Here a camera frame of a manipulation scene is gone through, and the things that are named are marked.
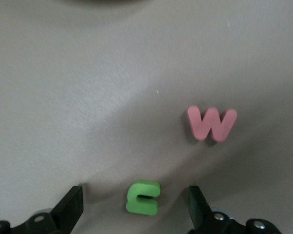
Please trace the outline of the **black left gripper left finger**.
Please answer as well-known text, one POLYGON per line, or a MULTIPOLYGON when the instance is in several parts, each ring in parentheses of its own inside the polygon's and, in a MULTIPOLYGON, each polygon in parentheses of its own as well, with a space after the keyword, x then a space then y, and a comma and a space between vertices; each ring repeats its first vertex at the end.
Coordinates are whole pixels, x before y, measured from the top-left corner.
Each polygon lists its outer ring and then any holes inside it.
POLYGON ((0 220, 0 234, 70 234, 83 211, 83 188, 73 186, 50 212, 37 213, 16 227, 0 220))

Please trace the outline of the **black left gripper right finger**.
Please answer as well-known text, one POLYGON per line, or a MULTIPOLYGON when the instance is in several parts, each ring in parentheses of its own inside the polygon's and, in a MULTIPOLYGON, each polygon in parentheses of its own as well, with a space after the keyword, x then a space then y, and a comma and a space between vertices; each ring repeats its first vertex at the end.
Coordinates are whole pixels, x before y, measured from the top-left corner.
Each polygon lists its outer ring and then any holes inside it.
POLYGON ((264 219, 249 219, 245 225, 220 211, 213 211, 199 186, 189 187, 189 214, 194 226, 190 234, 279 234, 280 230, 264 219))

